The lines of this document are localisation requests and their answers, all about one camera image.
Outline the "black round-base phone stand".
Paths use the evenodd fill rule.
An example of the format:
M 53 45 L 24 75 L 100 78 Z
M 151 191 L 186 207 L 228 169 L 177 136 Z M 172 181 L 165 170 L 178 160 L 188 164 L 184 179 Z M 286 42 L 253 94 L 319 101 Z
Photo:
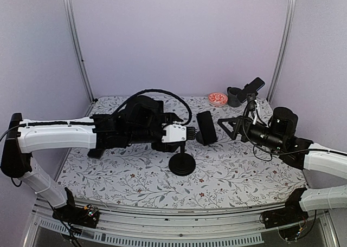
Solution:
M 193 173 L 196 168 L 194 157 L 185 152 L 185 142 L 179 146 L 180 152 L 174 154 L 169 160 L 169 170 L 180 177 L 185 177 Z

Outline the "black phone with pink edge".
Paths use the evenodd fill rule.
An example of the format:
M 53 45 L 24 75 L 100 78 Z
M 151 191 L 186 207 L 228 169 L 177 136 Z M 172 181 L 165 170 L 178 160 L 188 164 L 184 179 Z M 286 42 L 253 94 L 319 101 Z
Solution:
M 87 153 L 89 158 L 100 159 L 104 153 L 103 149 L 90 149 Z

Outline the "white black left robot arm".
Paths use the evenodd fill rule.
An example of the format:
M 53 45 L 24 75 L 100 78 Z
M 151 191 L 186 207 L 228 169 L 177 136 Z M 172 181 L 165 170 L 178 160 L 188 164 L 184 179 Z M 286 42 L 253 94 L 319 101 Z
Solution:
M 68 224 L 96 228 L 99 210 L 78 207 L 72 192 L 53 180 L 37 163 L 33 152 L 59 148 L 85 148 L 92 158 L 105 150 L 149 143 L 155 151 L 171 152 L 170 170 L 179 176 L 191 174 L 194 158 L 185 152 L 196 130 L 173 112 L 164 111 L 163 101 L 147 91 L 130 96 L 111 114 L 94 114 L 74 120 L 34 121 L 21 113 L 12 115 L 4 141 L 1 171 L 11 179 L 27 184 L 44 198 L 53 217 Z

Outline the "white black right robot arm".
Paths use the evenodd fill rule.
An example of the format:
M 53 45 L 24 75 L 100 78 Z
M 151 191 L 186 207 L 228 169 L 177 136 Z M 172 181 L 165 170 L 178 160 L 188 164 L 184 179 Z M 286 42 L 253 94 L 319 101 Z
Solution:
M 324 147 L 295 135 L 298 116 L 286 107 L 277 107 L 268 122 L 259 115 L 254 93 L 247 95 L 242 115 L 218 119 L 218 125 L 235 140 L 250 142 L 255 150 L 277 156 L 286 165 L 298 170 L 319 171 L 346 178 L 346 153 Z M 278 228 L 292 223 L 307 223 L 309 212 L 346 207 L 346 186 L 323 189 L 301 187 L 293 190 L 284 207 L 265 211 L 260 222 L 265 228 Z

